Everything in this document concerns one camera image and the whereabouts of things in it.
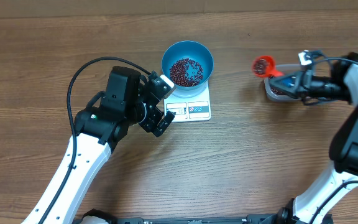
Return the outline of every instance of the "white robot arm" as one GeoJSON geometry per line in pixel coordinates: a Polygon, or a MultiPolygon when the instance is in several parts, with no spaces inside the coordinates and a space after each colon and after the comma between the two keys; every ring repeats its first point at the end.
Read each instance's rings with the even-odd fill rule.
{"type": "MultiPolygon", "coordinates": [[[[169,96],[174,84],[165,76],[148,72],[121,58],[104,57],[82,66],[73,77],[67,94],[71,130],[66,154],[38,204],[23,223],[71,224],[86,191],[100,168],[107,162],[117,143],[127,134],[128,127],[139,124],[146,132],[159,137],[175,115],[163,113],[156,105],[169,96]],[[99,92],[75,118],[71,115],[70,95],[75,78],[92,63],[118,60],[137,70],[115,66],[109,76],[106,91],[99,92]],[[93,105],[100,101],[99,107],[93,105]]],[[[83,223],[106,223],[92,216],[83,223]]]]}
{"type": "Polygon", "coordinates": [[[331,143],[329,156],[332,161],[311,187],[294,199],[289,208],[292,216],[283,222],[291,223],[292,219],[293,223],[296,220],[297,223],[320,224],[340,199],[358,187],[358,54],[314,62],[313,52],[306,50],[299,58],[303,71],[272,79],[274,88],[294,97],[346,100],[356,107],[331,143]],[[331,78],[314,77],[314,65],[331,59],[338,60],[332,67],[331,78]],[[288,77],[292,78],[293,85],[285,86],[288,77]]]}

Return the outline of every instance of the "kitchen scale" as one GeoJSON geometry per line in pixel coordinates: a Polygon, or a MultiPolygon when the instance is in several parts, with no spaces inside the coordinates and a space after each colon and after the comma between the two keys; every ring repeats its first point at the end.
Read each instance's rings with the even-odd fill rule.
{"type": "Polygon", "coordinates": [[[190,121],[209,121],[211,102],[209,100],[208,81],[195,90],[176,89],[164,100],[164,112],[175,112],[173,123],[190,121]]]}

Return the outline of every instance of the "black cable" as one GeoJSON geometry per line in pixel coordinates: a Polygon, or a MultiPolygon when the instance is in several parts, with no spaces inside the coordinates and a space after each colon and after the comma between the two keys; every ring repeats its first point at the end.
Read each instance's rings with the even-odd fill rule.
{"type": "Polygon", "coordinates": [[[310,65],[317,65],[321,62],[328,62],[328,61],[332,61],[332,60],[342,60],[344,62],[350,62],[350,63],[353,63],[355,65],[358,65],[358,62],[355,62],[353,60],[350,60],[350,59],[346,59],[346,58],[324,58],[322,60],[318,60],[316,62],[312,62],[310,65]]]}
{"type": "Polygon", "coordinates": [[[62,183],[60,184],[60,187],[59,189],[57,190],[55,196],[53,197],[52,201],[50,202],[48,208],[46,209],[44,215],[42,215],[40,221],[39,221],[39,224],[43,224],[45,219],[48,217],[48,214],[49,212],[51,211],[51,209],[53,208],[53,206],[55,205],[55,202],[57,201],[57,198],[59,198],[59,195],[60,193],[62,192],[67,180],[68,180],[68,177],[70,176],[70,173],[71,173],[71,170],[73,169],[73,166],[74,166],[74,162],[75,162],[75,156],[76,156],[76,153],[77,153],[77,138],[76,138],[76,133],[75,133],[75,129],[74,129],[74,121],[73,121],[73,114],[71,112],[71,102],[70,102],[70,97],[71,97],[71,89],[73,88],[73,85],[74,85],[74,81],[75,79],[77,78],[77,76],[86,68],[88,67],[89,65],[95,63],[95,62],[100,62],[102,60],[117,60],[117,61],[120,61],[120,62],[124,62],[124,63],[127,63],[128,65],[132,65],[133,67],[139,69],[140,71],[150,75],[151,73],[149,71],[147,71],[146,69],[130,62],[130,61],[127,61],[125,59],[122,59],[122,58],[117,58],[117,57],[100,57],[100,58],[96,58],[96,59],[93,59],[89,62],[87,62],[86,64],[84,64],[80,69],[78,69],[78,71],[74,74],[73,78],[71,79],[71,82],[68,86],[68,90],[67,90],[67,113],[68,113],[68,120],[70,122],[70,127],[71,127],[71,134],[73,136],[73,156],[71,157],[71,162],[70,162],[70,165],[68,166],[68,169],[67,169],[67,173],[62,181],[62,183]]]}
{"type": "MultiPolygon", "coordinates": [[[[322,52],[320,51],[316,51],[316,52],[313,52],[313,55],[320,55],[322,56],[323,58],[328,58],[325,54],[323,54],[322,52]]],[[[330,61],[327,61],[328,65],[329,65],[329,69],[331,72],[334,71],[334,66],[332,65],[332,63],[330,61]]]]}
{"type": "Polygon", "coordinates": [[[144,75],[141,75],[141,76],[140,76],[140,80],[143,81],[143,84],[146,84],[146,83],[147,83],[146,76],[144,76],[144,75]]]}
{"type": "Polygon", "coordinates": [[[349,184],[358,184],[358,180],[352,180],[348,182],[344,182],[341,184],[321,205],[317,208],[316,212],[311,217],[309,224],[313,224],[314,220],[316,219],[317,215],[321,212],[321,210],[328,204],[328,202],[335,197],[335,195],[344,187],[348,186],[349,184]]]}

